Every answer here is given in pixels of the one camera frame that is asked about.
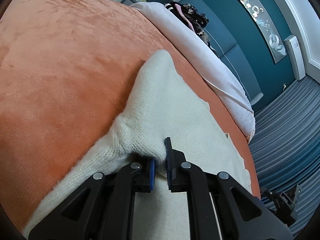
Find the white knit sweater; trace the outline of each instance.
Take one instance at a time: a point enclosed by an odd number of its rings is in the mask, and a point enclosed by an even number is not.
[[[41,201],[24,236],[88,177],[97,171],[117,171],[132,152],[156,158],[157,170],[164,174],[166,137],[171,137],[172,147],[183,151],[187,161],[206,172],[227,171],[251,191],[244,160],[212,117],[208,103],[177,74],[169,53],[159,50],[140,69],[126,108],[108,134]],[[186,195],[170,193],[161,175],[153,193],[136,196],[133,239],[189,239]]]

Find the orange blanket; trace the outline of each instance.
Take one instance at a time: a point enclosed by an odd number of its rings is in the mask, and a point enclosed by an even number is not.
[[[0,202],[22,230],[124,109],[149,56],[177,72],[228,132],[259,194],[244,135],[190,63],[137,10],[108,0],[13,0],[0,20]]]

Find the blue striped rug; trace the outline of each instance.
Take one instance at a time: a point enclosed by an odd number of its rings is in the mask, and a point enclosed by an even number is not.
[[[255,118],[249,147],[260,187],[279,192],[301,185],[298,219],[290,227],[297,235],[320,203],[320,84],[309,76],[294,81]]]

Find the metal rivet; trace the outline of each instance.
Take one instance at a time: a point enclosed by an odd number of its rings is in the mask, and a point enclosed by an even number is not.
[[[181,167],[184,169],[189,169],[189,168],[191,168],[191,164],[188,162],[183,162],[183,163],[181,163]]]
[[[97,172],[92,176],[94,179],[102,179],[103,174],[101,172]]]
[[[219,173],[219,178],[220,178],[220,179],[228,179],[228,178],[229,178],[229,174],[226,173],[225,171],[220,172],[220,173]]]
[[[138,169],[138,168],[140,168],[141,167],[141,164],[140,163],[131,163],[131,168],[133,168],[133,169]]]

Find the framed picture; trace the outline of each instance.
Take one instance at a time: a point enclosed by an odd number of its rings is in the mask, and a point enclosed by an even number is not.
[[[287,52],[278,30],[260,0],[239,0],[249,12],[265,38],[275,63],[283,59]]]

